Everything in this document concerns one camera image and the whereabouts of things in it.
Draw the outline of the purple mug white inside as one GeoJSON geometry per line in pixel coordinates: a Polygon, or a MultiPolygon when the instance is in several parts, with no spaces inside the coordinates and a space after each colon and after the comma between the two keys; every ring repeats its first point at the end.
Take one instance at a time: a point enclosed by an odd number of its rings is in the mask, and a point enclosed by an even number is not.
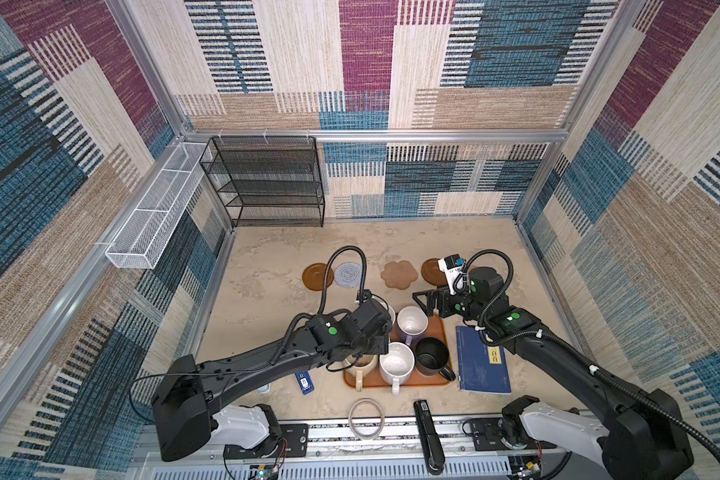
{"type": "Polygon", "coordinates": [[[398,340],[409,347],[424,337],[428,326],[428,316],[417,306],[403,307],[396,314],[395,331],[398,340]]]}

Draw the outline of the cork flower shaped coaster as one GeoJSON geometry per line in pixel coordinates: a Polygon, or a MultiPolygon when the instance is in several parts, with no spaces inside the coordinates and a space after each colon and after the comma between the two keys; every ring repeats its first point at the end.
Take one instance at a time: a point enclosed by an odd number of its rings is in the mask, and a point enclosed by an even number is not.
{"type": "Polygon", "coordinates": [[[392,261],[384,266],[381,278],[387,288],[406,290],[418,279],[418,272],[408,260],[392,261]]]}

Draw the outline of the blue woven round coaster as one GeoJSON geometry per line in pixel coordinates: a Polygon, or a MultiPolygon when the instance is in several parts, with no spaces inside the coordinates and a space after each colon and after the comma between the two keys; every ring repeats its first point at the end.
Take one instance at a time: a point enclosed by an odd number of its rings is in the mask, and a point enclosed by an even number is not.
{"type": "Polygon", "coordinates": [[[355,262],[344,262],[334,270],[334,282],[343,288],[357,288],[363,275],[362,265],[355,262]]]}

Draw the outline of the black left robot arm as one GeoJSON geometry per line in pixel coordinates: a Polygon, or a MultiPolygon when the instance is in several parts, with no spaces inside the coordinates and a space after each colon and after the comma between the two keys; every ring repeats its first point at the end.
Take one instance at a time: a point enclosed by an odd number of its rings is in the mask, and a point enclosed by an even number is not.
{"type": "Polygon", "coordinates": [[[255,457],[272,454],[284,442],[272,407],[236,400],[289,375],[388,352],[393,320],[386,301],[360,286],[354,310],[328,312],[326,303],[297,314],[279,340],[201,363],[185,355],[159,374],[150,405],[161,460],[181,460],[210,441],[255,457]]]}

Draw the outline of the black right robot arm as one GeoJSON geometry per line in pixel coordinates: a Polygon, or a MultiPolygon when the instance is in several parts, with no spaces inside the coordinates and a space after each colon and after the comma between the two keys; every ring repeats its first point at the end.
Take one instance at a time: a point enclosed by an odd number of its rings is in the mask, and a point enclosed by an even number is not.
{"type": "Polygon", "coordinates": [[[511,305],[507,295],[514,277],[510,257],[494,250],[507,265],[501,276],[475,261],[453,254],[438,260],[445,285],[413,293],[428,315],[461,316],[486,348],[502,348],[535,365],[582,402],[603,430],[583,425],[568,411],[523,396],[502,411],[509,444],[546,441],[601,464],[614,479],[676,479],[694,464],[696,441],[720,465],[720,448],[686,422],[678,403],[661,389],[647,392],[599,366],[556,335],[537,316],[511,305]]]}

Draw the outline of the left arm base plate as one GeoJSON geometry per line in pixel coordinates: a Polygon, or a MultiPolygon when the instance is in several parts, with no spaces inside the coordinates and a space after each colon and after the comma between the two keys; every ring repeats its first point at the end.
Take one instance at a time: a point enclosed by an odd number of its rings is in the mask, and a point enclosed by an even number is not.
{"type": "Polygon", "coordinates": [[[262,446],[254,449],[243,449],[237,445],[226,445],[223,450],[225,460],[274,459],[282,451],[286,458],[303,458],[307,455],[309,425],[307,423],[291,423],[280,426],[281,434],[277,440],[269,439],[262,446]]]}

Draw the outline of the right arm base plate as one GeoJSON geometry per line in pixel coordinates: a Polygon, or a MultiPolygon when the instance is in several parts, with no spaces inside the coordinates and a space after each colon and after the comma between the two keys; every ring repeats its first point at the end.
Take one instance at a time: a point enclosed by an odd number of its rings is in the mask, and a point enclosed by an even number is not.
{"type": "Polygon", "coordinates": [[[557,446],[546,441],[532,439],[519,420],[511,420],[504,425],[504,419],[498,417],[470,418],[461,423],[462,433],[473,441],[476,451],[543,451],[556,449],[557,446]]]}

